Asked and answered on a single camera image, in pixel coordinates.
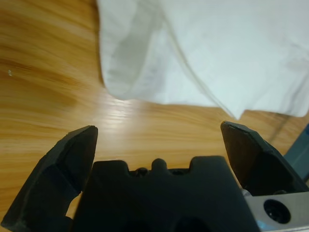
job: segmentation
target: white towel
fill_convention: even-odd
[[[98,0],[115,97],[304,116],[309,0]]]

